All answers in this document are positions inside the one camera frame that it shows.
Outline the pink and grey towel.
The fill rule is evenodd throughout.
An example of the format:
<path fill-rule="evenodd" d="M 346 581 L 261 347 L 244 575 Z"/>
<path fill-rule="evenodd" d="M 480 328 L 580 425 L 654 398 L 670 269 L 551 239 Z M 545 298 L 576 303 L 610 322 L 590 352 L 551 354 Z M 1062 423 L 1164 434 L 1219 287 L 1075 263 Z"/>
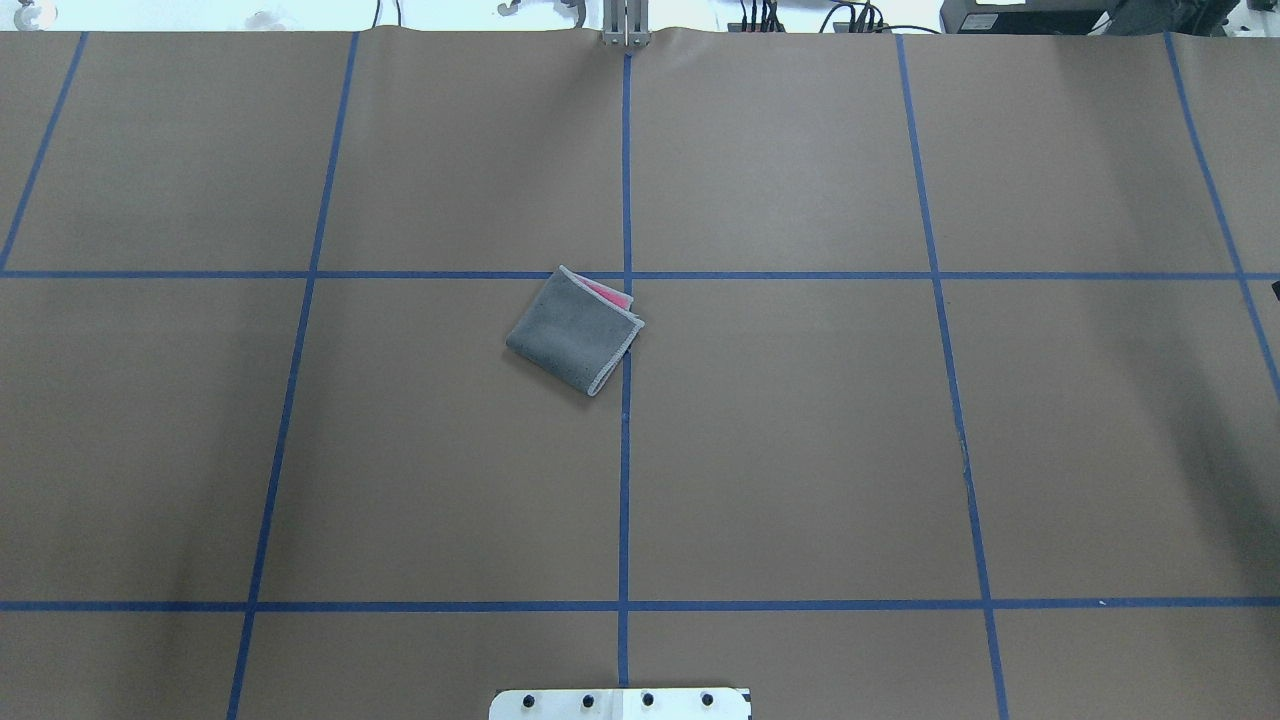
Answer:
<path fill-rule="evenodd" d="M 632 305 L 632 295 L 559 265 L 506 336 L 506 347 L 594 397 L 645 327 Z"/>

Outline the black box with label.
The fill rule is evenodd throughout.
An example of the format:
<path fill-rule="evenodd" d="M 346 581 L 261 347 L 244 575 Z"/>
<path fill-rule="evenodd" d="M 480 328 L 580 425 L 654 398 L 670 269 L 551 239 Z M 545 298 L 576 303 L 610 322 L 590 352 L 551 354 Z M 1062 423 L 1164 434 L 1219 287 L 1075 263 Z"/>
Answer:
<path fill-rule="evenodd" d="M 947 35 L 1088 35 L 1108 1 L 942 1 Z"/>

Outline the aluminium frame post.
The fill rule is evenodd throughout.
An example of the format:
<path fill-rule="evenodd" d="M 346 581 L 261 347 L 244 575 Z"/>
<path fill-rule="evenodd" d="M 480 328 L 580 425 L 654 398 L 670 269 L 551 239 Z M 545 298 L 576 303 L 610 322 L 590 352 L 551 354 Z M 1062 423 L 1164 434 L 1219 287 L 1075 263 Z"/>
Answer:
<path fill-rule="evenodd" d="M 607 47 L 640 49 L 652 41 L 648 0 L 602 1 L 602 44 Z"/>

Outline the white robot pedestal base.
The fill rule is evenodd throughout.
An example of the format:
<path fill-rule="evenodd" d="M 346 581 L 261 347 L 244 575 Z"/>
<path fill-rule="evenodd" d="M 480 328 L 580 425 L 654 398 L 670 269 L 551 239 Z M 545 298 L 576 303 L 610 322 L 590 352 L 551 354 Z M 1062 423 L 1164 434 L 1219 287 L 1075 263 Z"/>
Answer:
<path fill-rule="evenodd" d="M 730 687 L 511 689 L 489 719 L 751 719 L 750 691 Z"/>

